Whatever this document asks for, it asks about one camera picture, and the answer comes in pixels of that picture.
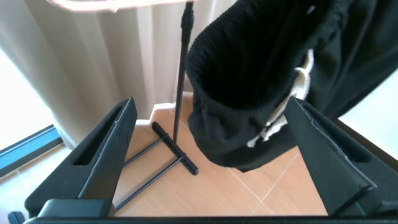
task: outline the black metal bar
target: black metal bar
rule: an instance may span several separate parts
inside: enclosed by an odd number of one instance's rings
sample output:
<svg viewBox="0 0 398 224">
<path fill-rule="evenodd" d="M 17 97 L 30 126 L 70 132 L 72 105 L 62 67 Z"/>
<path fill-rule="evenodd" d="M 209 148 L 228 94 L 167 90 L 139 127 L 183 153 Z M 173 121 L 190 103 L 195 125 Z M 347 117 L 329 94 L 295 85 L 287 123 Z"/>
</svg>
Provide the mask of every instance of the black metal bar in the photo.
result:
<svg viewBox="0 0 398 224">
<path fill-rule="evenodd" d="M 144 191 L 146 188 L 148 188 L 153 182 L 155 182 L 159 177 L 163 176 L 167 171 L 169 171 L 173 166 L 178 164 L 183 158 L 179 157 L 178 159 L 174 160 L 170 165 L 168 165 L 166 168 L 164 168 L 162 171 L 160 171 L 158 174 L 156 174 L 151 180 L 146 182 L 142 187 L 140 187 L 138 190 L 136 190 L 134 193 L 132 193 L 128 198 L 122 201 L 118 206 L 116 206 L 116 211 L 120 210 L 125 206 L 127 203 L 129 203 L 132 199 L 137 197 L 138 194 L 140 194 L 142 191 Z"/>
<path fill-rule="evenodd" d="M 164 139 L 164 137 L 160 137 L 160 139 L 154 141 L 152 144 L 150 144 L 149 146 L 147 146 L 145 149 L 143 149 L 141 152 L 138 152 L 135 156 L 133 156 L 131 159 L 129 159 L 128 161 L 126 161 L 123 164 L 123 168 L 125 168 L 127 165 L 129 165 L 130 163 L 132 163 L 133 161 L 135 161 L 136 159 L 138 159 L 140 156 L 144 155 L 145 152 L 149 151 L 150 149 L 152 149 L 153 147 L 155 147 L 157 144 L 159 144 L 160 142 L 162 142 Z"/>
<path fill-rule="evenodd" d="M 188 156 L 179 148 L 178 145 L 174 144 L 173 140 L 170 138 L 169 134 L 167 134 L 163 128 L 154 121 L 152 123 L 152 129 L 160 136 L 163 137 L 164 143 L 172 150 L 172 152 L 177 157 L 182 157 L 182 164 L 189 170 L 189 172 L 193 175 L 197 175 L 199 173 L 198 167 L 188 158 Z"/>
<path fill-rule="evenodd" d="M 181 20 L 181 54 L 180 54 L 180 66 L 178 70 L 178 84 L 177 84 L 177 100 L 175 102 L 175 117 L 174 117 L 174 130 L 173 130 L 173 142 L 177 145 L 178 136 L 178 124 L 180 122 L 181 104 L 182 104 L 182 90 L 184 86 L 185 76 L 185 56 L 188 52 L 188 45 L 191 37 L 191 30 L 193 27 L 193 2 L 187 2 L 185 4 L 185 10 Z"/>
</svg>

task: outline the black fabric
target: black fabric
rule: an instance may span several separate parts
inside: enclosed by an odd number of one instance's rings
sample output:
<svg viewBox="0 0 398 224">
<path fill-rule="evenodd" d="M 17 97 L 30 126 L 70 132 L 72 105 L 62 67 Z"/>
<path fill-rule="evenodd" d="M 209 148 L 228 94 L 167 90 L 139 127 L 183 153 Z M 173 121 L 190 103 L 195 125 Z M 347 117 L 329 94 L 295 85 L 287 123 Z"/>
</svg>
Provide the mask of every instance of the black fabric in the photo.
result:
<svg viewBox="0 0 398 224">
<path fill-rule="evenodd" d="M 197 146 L 243 172 L 275 159 L 296 145 L 287 127 L 254 148 L 246 143 L 289 93 L 307 50 L 315 57 L 307 100 L 335 119 L 398 67 L 397 23 L 395 0 L 238 0 L 187 55 Z"/>
</svg>

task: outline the beige curtain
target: beige curtain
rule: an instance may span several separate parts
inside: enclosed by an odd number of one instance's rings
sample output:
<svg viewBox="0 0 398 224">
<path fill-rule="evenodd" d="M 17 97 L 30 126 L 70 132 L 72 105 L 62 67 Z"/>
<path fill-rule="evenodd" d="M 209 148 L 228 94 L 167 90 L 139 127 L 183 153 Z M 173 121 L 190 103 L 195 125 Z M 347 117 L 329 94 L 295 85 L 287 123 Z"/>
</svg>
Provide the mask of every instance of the beige curtain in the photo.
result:
<svg viewBox="0 0 398 224">
<path fill-rule="evenodd" d="M 233 2 L 195 1 L 192 40 Z M 139 119 L 175 101 L 184 5 L 72 13 L 45 0 L 1 0 L 0 48 L 73 148 L 123 99 L 134 98 Z"/>
</svg>

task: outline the white drawstring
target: white drawstring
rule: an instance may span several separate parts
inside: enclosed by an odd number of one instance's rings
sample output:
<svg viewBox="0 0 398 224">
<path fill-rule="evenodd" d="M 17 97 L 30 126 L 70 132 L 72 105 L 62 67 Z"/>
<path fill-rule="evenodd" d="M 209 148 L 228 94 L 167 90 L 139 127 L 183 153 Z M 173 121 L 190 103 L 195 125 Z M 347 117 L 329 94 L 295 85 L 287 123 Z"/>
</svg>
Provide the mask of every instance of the white drawstring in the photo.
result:
<svg viewBox="0 0 398 224">
<path fill-rule="evenodd" d="M 284 112 L 287 102 L 291 96 L 294 96 L 301 100 L 304 100 L 307 97 L 308 92 L 310 91 L 310 72 L 313 68 L 313 63 L 313 50 L 310 49 L 307 52 L 307 58 L 304 62 L 303 67 L 297 67 L 294 69 L 297 72 L 297 78 L 294 81 L 293 87 L 289 95 L 278 105 L 278 107 L 269 116 L 266 127 L 264 127 L 264 129 L 256 137 L 246 143 L 248 147 L 254 147 L 259 138 L 262 138 L 262 141 L 268 141 L 273 134 L 277 133 L 284 125 L 287 124 L 285 116 L 281 114 Z"/>
</svg>

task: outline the garment rack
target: garment rack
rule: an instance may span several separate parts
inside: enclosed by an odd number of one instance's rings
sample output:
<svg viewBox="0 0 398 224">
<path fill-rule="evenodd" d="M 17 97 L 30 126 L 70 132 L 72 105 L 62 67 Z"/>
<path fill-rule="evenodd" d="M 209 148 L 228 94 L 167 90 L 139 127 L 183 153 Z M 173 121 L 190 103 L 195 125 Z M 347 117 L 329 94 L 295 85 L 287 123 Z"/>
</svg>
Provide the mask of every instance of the garment rack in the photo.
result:
<svg viewBox="0 0 398 224">
<path fill-rule="evenodd" d="M 183 82 L 185 76 L 185 56 L 188 52 L 188 45 L 191 38 L 191 31 L 193 27 L 193 2 L 189 1 L 185 3 L 185 9 L 181 19 L 181 54 L 180 54 L 180 65 L 178 69 L 178 83 L 177 83 L 177 100 L 175 103 L 175 117 L 174 117 L 174 128 L 173 128 L 173 139 L 167 134 L 166 131 L 160 126 L 159 123 L 154 121 L 152 123 L 152 129 L 159 135 L 159 139 L 154 141 L 152 144 L 147 146 L 142 151 L 138 152 L 135 156 L 126 161 L 123 165 L 123 168 L 128 166 L 130 163 L 141 157 L 147 151 L 155 147 L 161 142 L 166 143 L 166 145 L 170 148 L 170 150 L 177 156 L 176 160 L 170 163 L 166 168 L 161 170 L 158 174 L 156 174 L 153 178 L 148 180 L 143 186 L 139 187 L 134 193 L 124 199 L 119 205 L 115 207 L 116 211 L 120 210 L 129 203 L 132 199 L 137 197 L 142 191 L 148 188 L 151 184 L 153 184 L 157 179 L 162 177 L 167 171 L 169 171 L 172 167 L 177 165 L 179 162 L 188 169 L 188 171 L 197 175 L 199 173 L 198 167 L 189 159 L 189 157 L 179 148 L 177 145 L 177 136 L 178 136 L 178 124 L 180 121 L 180 113 L 181 113 L 181 105 L 182 105 L 182 91 L 183 91 Z"/>
</svg>

